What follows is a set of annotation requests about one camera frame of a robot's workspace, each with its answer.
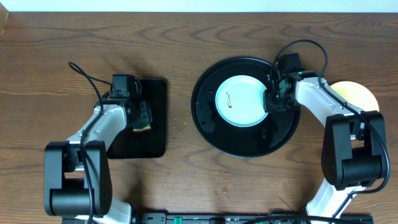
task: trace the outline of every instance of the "white wall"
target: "white wall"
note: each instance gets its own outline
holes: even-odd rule
[[[0,0],[8,11],[398,12],[398,0]]]

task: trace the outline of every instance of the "black round plate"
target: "black round plate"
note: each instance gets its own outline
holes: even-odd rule
[[[234,57],[210,67],[193,89],[191,111],[200,134],[217,149],[239,157],[265,156],[282,147],[293,135],[300,119],[300,107],[269,113],[259,124],[240,128],[225,121],[217,111],[215,96],[218,87],[228,78],[248,75],[267,88],[271,72],[269,62],[252,57]],[[242,116],[250,116],[250,111]]]

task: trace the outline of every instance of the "wooden table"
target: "wooden table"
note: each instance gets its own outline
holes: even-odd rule
[[[329,82],[351,80],[376,96],[386,120],[392,174],[380,193],[347,212],[398,222],[397,14],[12,13],[0,42],[0,222],[59,223],[43,206],[44,147],[87,121],[96,95],[67,63],[111,81],[114,73],[169,82],[167,150],[158,159],[109,161],[113,194],[140,211],[268,213],[300,210],[323,174],[323,127],[305,108],[293,138],[269,156],[241,159],[198,133],[190,98],[200,75],[224,58],[273,60],[296,39],[328,51]],[[322,53],[293,46],[307,69]],[[101,92],[107,86],[97,84]]]

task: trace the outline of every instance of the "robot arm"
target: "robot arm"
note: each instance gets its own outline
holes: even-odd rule
[[[298,54],[284,55],[278,63],[283,79],[264,92],[264,109],[266,112],[283,111],[303,105],[325,127],[321,159],[325,179],[315,198],[307,204],[306,211],[308,215],[338,218],[355,196],[352,195],[339,210],[349,193],[363,191],[376,179],[386,176],[387,161],[382,156],[382,148],[360,118],[336,101],[346,102],[317,71],[301,68]],[[382,115],[377,111],[363,112],[353,105],[349,107],[362,114],[385,143]],[[352,148],[351,140],[354,139],[364,141],[364,146]]]
[[[126,126],[137,120],[143,124],[138,107],[139,88],[136,79],[128,74],[113,76],[112,89],[103,96],[103,114],[100,104],[86,124],[65,142],[50,142],[45,148],[44,207],[49,215],[86,220],[90,211],[90,199],[86,176],[84,179],[67,179],[66,172],[84,170],[80,157],[80,141],[87,130],[85,149],[88,169],[94,189],[94,221],[96,223],[130,224],[132,207],[112,197],[112,184],[106,151],[115,137]]]

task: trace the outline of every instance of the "green light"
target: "green light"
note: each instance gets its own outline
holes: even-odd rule
[[[182,224],[182,217],[175,217],[174,224]]]

